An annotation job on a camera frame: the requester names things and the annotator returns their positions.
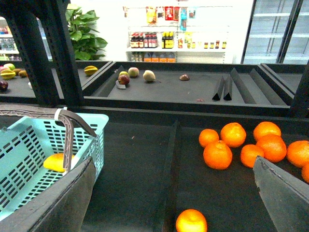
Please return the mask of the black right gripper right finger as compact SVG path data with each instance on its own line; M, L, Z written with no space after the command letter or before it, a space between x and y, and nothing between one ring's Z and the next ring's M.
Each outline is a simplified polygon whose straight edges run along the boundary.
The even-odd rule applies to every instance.
M267 212L279 232L309 230L309 185L258 156L254 180Z

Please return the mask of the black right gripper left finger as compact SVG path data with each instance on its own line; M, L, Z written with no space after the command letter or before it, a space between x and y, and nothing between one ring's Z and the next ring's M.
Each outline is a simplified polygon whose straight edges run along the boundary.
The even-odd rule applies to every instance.
M78 232L96 178L92 158L0 222L2 232Z

